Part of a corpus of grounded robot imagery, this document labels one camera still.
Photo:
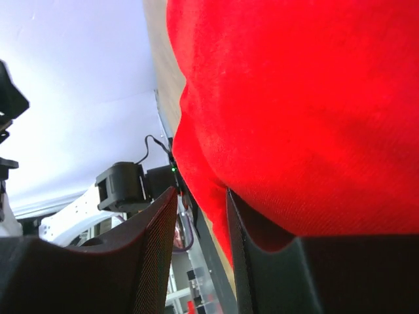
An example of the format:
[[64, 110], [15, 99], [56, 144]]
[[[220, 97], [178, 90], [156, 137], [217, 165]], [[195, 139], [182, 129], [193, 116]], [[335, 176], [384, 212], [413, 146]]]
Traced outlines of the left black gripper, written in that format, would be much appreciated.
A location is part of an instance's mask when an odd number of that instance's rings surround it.
[[[6, 63], [1, 60], [1, 143], [9, 138], [8, 129], [13, 122], [29, 109], [29, 101], [14, 85]], [[18, 169], [19, 163], [14, 160], [1, 158], [1, 222], [6, 220], [6, 180], [9, 171]]]

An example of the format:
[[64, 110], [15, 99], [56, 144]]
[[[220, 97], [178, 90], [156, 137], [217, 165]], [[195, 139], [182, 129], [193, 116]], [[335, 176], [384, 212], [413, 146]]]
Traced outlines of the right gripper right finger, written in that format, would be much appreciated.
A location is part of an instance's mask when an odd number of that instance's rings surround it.
[[417, 313], [418, 236], [297, 237], [227, 192], [240, 313]]

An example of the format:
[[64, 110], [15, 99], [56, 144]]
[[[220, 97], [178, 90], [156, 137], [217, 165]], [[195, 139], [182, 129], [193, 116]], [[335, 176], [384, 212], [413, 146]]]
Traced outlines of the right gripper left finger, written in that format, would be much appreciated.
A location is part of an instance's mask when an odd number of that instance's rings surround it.
[[2, 313], [163, 313], [177, 192], [80, 247], [1, 239]]

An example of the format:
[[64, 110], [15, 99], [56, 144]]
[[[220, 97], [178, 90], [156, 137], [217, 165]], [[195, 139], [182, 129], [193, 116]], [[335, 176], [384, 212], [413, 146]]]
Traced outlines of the red t shirt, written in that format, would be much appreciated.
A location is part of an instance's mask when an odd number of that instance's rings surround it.
[[418, 232], [417, 1], [169, 1], [173, 154], [227, 258], [227, 190], [297, 236]]

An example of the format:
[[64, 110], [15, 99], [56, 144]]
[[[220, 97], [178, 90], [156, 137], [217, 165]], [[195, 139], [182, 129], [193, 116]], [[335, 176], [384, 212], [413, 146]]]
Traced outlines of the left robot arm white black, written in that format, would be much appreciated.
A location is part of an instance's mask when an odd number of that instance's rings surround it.
[[[29, 101], [14, 85], [7, 64], [1, 62], [1, 140], [9, 138], [8, 128], [29, 109]], [[68, 246], [83, 231], [123, 213], [143, 211], [159, 197], [151, 171], [141, 162], [117, 162], [96, 177], [96, 182], [79, 198], [44, 218], [39, 237], [47, 242]]]

